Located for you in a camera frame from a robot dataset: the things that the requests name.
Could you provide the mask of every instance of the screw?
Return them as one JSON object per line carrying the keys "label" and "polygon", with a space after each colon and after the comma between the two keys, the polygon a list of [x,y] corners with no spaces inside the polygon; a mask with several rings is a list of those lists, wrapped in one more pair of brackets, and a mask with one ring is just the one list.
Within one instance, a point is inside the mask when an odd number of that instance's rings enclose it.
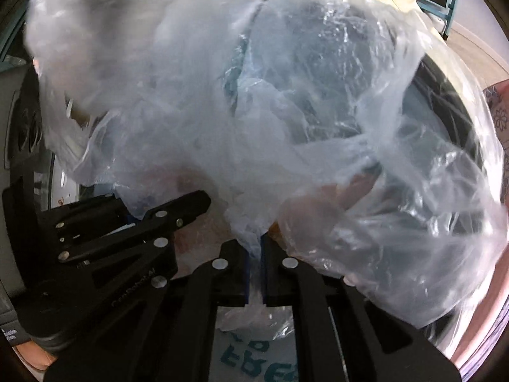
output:
{"label": "screw", "polygon": [[59,261],[65,261],[69,258],[70,254],[68,251],[62,251],[60,254],[59,254]]}
{"label": "screw", "polygon": [[155,287],[156,289],[162,289],[164,286],[166,286],[166,284],[168,284],[168,280],[162,275],[156,275],[156,277],[152,277],[150,283],[152,284],[152,287]]}
{"label": "screw", "polygon": [[162,249],[162,247],[166,247],[168,245],[168,239],[164,237],[159,237],[154,240],[154,245]]}
{"label": "screw", "polygon": [[355,284],[353,284],[352,280],[350,280],[348,277],[344,276],[344,277],[343,277],[343,281],[345,282],[345,284],[346,284],[347,286],[355,287]]}
{"label": "screw", "polygon": [[228,267],[228,261],[225,259],[215,259],[212,262],[212,267],[214,267],[216,270],[224,270]]}
{"label": "screw", "polygon": [[282,262],[283,267],[286,268],[295,268],[299,265],[299,261],[297,259],[294,259],[293,257],[286,257],[286,259]]}

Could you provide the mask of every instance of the clear plastic bag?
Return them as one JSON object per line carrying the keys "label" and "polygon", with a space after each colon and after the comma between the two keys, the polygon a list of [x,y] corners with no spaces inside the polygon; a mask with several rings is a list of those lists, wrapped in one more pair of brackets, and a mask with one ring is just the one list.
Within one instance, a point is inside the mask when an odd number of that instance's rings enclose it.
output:
{"label": "clear plastic bag", "polygon": [[[254,257],[277,222],[291,255],[417,327],[492,271],[507,242],[502,149],[477,83],[415,13],[374,0],[148,0],[158,10],[144,31],[102,58],[109,17],[92,22],[84,1],[32,0],[27,25],[45,135],[78,182],[115,184],[136,216],[204,189]],[[124,42],[136,25],[120,18]],[[88,40],[68,41],[83,28]],[[429,51],[450,59],[452,84]]]}
{"label": "clear plastic bag", "polygon": [[210,382],[299,380],[295,337],[264,339],[245,329],[216,331]]}

